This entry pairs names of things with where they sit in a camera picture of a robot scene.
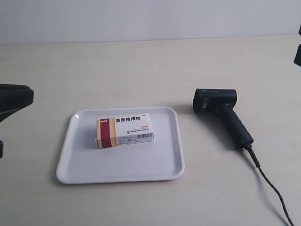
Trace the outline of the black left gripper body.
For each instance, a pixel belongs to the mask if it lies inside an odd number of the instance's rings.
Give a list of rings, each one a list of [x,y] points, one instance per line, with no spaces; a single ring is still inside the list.
[[[0,85],[0,122],[31,105],[34,100],[34,91],[26,85]]]

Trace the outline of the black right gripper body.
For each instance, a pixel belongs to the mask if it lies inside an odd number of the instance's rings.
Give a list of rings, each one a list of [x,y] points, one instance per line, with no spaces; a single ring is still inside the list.
[[[296,50],[295,58],[293,61],[296,65],[301,65],[301,44],[298,45]]]

